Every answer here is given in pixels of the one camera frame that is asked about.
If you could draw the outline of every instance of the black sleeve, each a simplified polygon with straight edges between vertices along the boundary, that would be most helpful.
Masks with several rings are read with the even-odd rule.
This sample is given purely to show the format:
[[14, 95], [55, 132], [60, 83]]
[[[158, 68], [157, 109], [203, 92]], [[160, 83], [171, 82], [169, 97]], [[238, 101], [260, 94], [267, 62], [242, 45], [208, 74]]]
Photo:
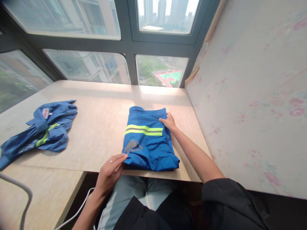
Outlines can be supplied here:
[[231, 179], [206, 182], [202, 187], [202, 203], [214, 230], [269, 229], [249, 192]]

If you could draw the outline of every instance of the white cable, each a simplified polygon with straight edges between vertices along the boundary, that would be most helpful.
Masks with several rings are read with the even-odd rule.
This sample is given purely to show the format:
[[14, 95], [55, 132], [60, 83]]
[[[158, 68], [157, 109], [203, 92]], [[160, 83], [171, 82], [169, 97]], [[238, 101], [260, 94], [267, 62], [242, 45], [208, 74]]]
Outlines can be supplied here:
[[0, 178], [9, 182], [9, 183], [11, 183], [11, 184], [13, 184], [13, 185], [18, 186], [19, 188], [22, 188], [28, 194], [28, 202], [27, 202], [26, 207], [25, 207], [25, 209], [22, 213], [21, 221], [20, 221], [20, 230], [23, 230], [24, 227], [25, 227], [26, 214], [27, 214], [28, 208], [30, 206], [30, 203], [31, 203], [31, 200], [32, 200], [32, 197], [33, 197], [33, 193], [31, 191], [31, 189], [29, 189], [24, 184], [20, 183], [19, 181], [14, 180], [13, 178], [10, 178], [10, 177], [4, 175], [1, 172], [0, 172]]
[[86, 196], [85, 200], [83, 201], [83, 204], [81, 205], [81, 207], [80, 207], [79, 210], [77, 211], [77, 213], [76, 213], [72, 218], [70, 218], [69, 220], [67, 220], [67, 221], [65, 221], [63, 224], [61, 224], [59, 227], [57, 227], [55, 230], [59, 230], [61, 227], [63, 227], [64, 225], [66, 225], [68, 222], [70, 222], [73, 218], [75, 218], [75, 217], [79, 214], [79, 212], [81, 211], [82, 207], [84, 206], [84, 204], [85, 204], [87, 198], [89, 197], [90, 191], [93, 190], [93, 189], [94, 189], [94, 188], [90, 188], [90, 189], [89, 189], [89, 191], [87, 192], [87, 196]]

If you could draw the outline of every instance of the folded blue shirt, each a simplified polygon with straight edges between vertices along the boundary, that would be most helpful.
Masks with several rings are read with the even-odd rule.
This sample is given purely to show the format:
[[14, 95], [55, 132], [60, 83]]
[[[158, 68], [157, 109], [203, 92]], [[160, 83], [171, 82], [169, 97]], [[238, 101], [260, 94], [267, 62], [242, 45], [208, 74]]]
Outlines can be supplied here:
[[60, 152], [67, 146], [67, 131], [77, 115], [76, 100], [52, 102], [40, 106], [34, 119], [26, 124], [31, 127], [1, 145], [0, 170], [3, 170], [24, 152], [39, 148]]
[[122, 153], [128, 154], [125, 169], [173, 171], [179, 168], [169, 129], [159, 118], [166, 119], [166, 109], [129, 109]]

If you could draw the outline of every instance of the sky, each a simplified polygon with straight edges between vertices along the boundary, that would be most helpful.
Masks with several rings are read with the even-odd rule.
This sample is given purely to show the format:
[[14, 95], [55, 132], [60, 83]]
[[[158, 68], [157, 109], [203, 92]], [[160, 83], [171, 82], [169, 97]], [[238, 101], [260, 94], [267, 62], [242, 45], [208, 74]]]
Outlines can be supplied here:
[[[158, 2], [159, 0], [153, 0], [153, 13], [158, 14]], [[198, 0], [189, 0], [185, 15], [188, 15], [189, 12], [192, 12], [193, 15], [195, 15], [197, 5], [198, 5]], [[171, 6], [172, 6], [172, 0], [166, 0], [165, 15], [170, 15]], [[138, 12], [140, 15], [144, 15], [144, 0], [138, 0]]]

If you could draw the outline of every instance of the lap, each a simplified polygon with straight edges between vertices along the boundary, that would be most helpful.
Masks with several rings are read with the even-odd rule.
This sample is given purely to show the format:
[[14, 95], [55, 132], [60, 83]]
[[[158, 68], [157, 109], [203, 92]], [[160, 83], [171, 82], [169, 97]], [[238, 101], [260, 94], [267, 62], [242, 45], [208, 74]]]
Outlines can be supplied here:
[[163, 179], [122, 175], [116, 183], [106, 208], [103, 210], [98, 229], [113, 229], [119, 217], [135, 196], [144, 206], [156, 211], [176, 185]]

